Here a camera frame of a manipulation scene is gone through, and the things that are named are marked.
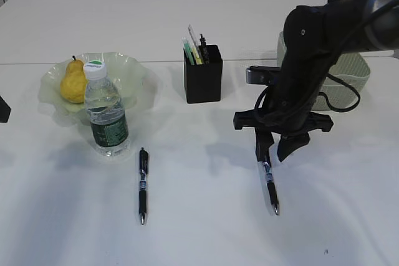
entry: water bottle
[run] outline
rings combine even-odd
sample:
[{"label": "water bottle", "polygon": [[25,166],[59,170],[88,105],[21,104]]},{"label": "water bottle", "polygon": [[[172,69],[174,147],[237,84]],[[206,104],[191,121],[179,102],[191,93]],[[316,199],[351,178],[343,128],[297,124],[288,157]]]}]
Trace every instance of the water bottle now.
[{"label": "water bottle", "polygon": [[122,99],[107,76],[107,67],[103,62],[87,62],[83,70],[89,81],[85,91],[85,110],[97,151],[105,156],[119,155],[129,147]]}]

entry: white bottle cap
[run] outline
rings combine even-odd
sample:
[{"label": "white bottle cap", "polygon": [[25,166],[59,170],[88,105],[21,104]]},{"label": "white bottle cap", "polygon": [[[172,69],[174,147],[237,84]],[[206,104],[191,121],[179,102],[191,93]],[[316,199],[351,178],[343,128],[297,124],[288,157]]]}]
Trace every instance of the white bottle cap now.
[{"label": "white bottle cap", "polygon": [[87,80],[103,79],[107,76],[107,67],[99,60],[92,60],[83,66],[83,71]]}]

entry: pear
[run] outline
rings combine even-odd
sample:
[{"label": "pear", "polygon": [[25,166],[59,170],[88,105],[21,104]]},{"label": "pear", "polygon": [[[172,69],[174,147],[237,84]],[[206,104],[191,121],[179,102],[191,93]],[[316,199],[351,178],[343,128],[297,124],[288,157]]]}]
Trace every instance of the pear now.
[{"label": "pear", "polygon": [[72,56],[60,84],[60,93],[64,99],[72,103],[83,103],[85,100],[85,89],[87,79],[83,72],[84,63]]}]

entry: green bottle label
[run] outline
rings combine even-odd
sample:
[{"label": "green bottle label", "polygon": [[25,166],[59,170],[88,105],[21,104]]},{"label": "green bottle label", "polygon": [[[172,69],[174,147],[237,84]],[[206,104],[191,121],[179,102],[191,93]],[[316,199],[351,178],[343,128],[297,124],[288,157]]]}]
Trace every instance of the green bottle label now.
[{"label": "green bottle label", "polygon": [[125,115],[111,124],[98,125],[91,123],[91,125],[94,140],[99,146],[117,146],[125,141],[129,135]]}]

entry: pen holder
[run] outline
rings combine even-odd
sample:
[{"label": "pen holder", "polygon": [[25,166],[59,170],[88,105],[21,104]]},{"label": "pen holder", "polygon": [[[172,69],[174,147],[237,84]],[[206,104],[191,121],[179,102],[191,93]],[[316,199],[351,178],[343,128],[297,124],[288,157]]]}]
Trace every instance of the pen holder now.
[{"label": "pen holder", "polygon": [[191,65],[185,56],[187,103],[217,102],[221,98],[223,60],[217,45],[207,45],[209,63]]}]

